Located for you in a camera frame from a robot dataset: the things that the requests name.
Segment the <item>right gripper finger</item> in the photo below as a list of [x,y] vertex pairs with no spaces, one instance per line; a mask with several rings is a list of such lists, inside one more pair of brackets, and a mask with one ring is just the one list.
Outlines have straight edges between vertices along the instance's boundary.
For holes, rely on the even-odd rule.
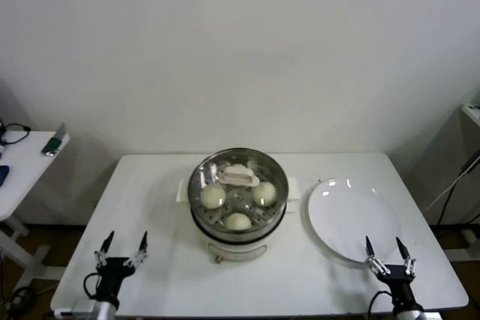
[[405,273],[408,276],[415,275],[415,259],[410,256],[410,252],[399,237],[396,237],[397,247],[400,251],[400,255],[404,261]]
[[370,269],[375,275],[389,275],[391,271],[376,257],[370,238],[368,236],[365,237],[365,243],[367,263],[369,264]]

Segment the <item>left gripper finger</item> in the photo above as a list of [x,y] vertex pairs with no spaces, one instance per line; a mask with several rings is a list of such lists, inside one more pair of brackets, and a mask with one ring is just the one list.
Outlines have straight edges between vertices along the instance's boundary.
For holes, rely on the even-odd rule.
[[108,237],[103,241],[99,250],[95,250],[94,257],[96,267],[100,268],[107,265],[107,253],[112,243],[115,232],[111,231]]
[[126,267],[138,267],[140,264],[143,263],[144,259],[147,256],[147,248],[148,248],[148,232],[145,231],[142,240],[139,244],[139,249],[125,262],[124,265]]

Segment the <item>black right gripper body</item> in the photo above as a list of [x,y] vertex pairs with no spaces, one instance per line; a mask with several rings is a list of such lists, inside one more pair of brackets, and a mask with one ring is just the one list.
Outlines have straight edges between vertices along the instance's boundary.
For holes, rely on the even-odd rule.
[[419,304],[416,302],[410,286],[415,276],[407,274],[403,265],[386,265],[386,268],[388,271],[379,272],[376,278],[390,289],[393,311],[419,310]]

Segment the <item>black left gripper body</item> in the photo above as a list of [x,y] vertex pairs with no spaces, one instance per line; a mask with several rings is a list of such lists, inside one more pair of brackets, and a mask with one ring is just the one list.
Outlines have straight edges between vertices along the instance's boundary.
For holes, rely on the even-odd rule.
[[117,301],[123,280],[134,274],[134,266],[128,265],[128,257],[108,257],[97,272],[100,283],[93,295],[96,301]]

